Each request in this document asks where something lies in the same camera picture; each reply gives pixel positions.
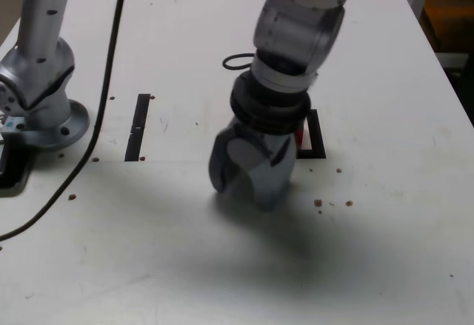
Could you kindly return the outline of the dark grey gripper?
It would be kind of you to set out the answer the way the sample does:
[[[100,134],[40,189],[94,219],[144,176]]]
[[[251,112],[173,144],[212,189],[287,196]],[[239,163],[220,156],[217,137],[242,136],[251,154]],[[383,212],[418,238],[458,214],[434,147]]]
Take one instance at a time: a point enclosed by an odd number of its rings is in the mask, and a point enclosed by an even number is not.
[[[208,172],[213,188],[241,196],[262,211],[280,202],[296,162],[296,143],[290,135],[268,135],[237,118],[214,141]]]

